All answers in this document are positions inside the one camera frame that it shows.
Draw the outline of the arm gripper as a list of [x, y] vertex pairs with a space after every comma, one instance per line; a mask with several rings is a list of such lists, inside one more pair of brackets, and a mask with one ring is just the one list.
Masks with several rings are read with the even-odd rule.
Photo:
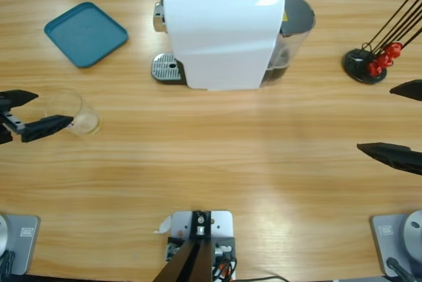
[[11, 142], [13, 140], [12, 133], [21, 134], [21, 141], [28, 143], [55, 134], [72, 123], [73, 117], [52, 115], [33, 123], [24, 124], [10, 112], [12, 108], [20, 107], [36, 98], [38, 98], [38, 94], [25, 90], [1, 92], [1, 144]]

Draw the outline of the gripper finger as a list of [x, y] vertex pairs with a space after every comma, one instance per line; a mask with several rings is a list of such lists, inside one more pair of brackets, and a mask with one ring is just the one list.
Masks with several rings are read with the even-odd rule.
[[357, 148], [393, 169], [421, 175], [421, 152], [413, 151], [407, 146], [376, 142], [357, 144]]
[[404, 82], [390, 89], [391, 94], [403, 96], [405, 98], [422, 100], [422, 79]]

